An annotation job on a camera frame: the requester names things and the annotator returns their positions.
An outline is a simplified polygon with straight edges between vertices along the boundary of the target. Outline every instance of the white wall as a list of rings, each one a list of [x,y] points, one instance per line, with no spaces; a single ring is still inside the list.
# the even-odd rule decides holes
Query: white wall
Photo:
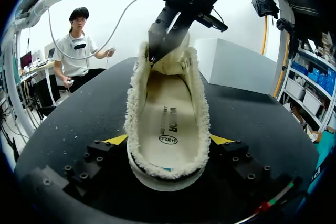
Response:
[[[124,8],[132,0],[63,0],[50,8],[51,24],[55,38],[67,34],[71,12],[80,6],[85,6],[90,12],[84,31],[101,47],[113,31]],[[252,51],[260,53],[264,36],[264,18],[255,12],[251,0],[218,0],[215,9],[221,14],[229,29],[223,33],[206,28],[194,22],[190,28],[191,43],[199,38],[221,38]],[[148,39],[148,29],[156,20],[164,7],[161,0],[139,0],[126,12],[114,37],[105,49],[114,46],[115,55],[109,59],[108,67],[137,55],[139,44]],[[21,54],[26,52],[28,29],[22,31]],[[38,24],[30,29],[29,50],[42,49],[51,43],[48,14],[44,13]],[[276,61],[272,54],[266,57]],[[91,68],[105,68],[106,60],[90,59]]]
[[[199,38],[221,38],[260,53],[264,19],[257,15],[251,2],[252,0],[218,0],[214,8],[229,29],[221,33],[194,22],[190,28],[192,42]]]

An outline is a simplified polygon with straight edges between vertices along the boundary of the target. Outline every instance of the black platform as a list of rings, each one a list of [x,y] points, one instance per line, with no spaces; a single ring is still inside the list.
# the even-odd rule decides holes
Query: black platform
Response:
[[[113,66],[64,101],[29,140],[16,165],[16,176],[22,178],[46,165],[63,175],[63,167],[82,158],[93,140],[123,134],[134,62],[130,58]],[[260,163],[272,167],[274,176],[300,176],[300,190],[307,190],[318,152],[288,111],[271,96],[203,82],[211,133],[247,143]],[[173,193],[143,186],[131,172],[126,151],[125,158],[110,167],[115,179],[101,185],[103,192],[90,204],[110,215],[151,223],[232,223],[244,214],[244,201],[231,191],[227,180],[216,176],[211,164],[194,185]],[[301,199],[286,206],[287,217]]]

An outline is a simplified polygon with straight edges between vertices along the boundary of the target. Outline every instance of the yellow pipe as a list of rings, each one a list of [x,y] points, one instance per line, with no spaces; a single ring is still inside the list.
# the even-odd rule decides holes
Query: yellow pipe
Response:
[[[288,58],[288,48],[289,48],[289,33],[287,32],[287,39],[286,39],[286,51],[285,51],[285,56],[283,57],[284,61],[283,61],[283,64],[282,64],[282,71],[281,71],[281,74],[280,74],[280,78],[279,78],[279,81],[278,81],[278,85],[277,85],[277,88],[275,89],[275,92],[273,94],[273,97],[275,98],[275,96],[277,95],[278,91],[279,91],[279,88],[280,88],[280,84],[281,84],[281,81],[282,81],[282,78],[283,78],[283,75],[284,75],[284,67],[286,66],[286,61],[287,61],[287,58]]]
[[[264,51],[265,51],[265,44],[266,44],[266,35],[267,35],[267,16],[265,16],[265,30],[264,30],[264,41],[263,43],[263,48],[261,50],[261,55],[264,55]]]

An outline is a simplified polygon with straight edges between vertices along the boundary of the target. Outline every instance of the fleece-lined shoe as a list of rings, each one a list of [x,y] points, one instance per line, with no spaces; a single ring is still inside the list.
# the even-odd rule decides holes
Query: fleece-lined shoe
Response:
[[[191,185],[208,161],[208,104],[188,43],[189,35],[152,68],[143,44],[128,91],[129,163],[140,182],[159,191]]]

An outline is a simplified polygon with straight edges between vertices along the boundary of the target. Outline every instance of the insole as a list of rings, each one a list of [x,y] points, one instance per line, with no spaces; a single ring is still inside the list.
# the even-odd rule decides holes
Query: insole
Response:
[[[139,118],[140,153],[151,164],[177,168],[194,160],[198,128],[190,92],[179,76],[151,73]]]

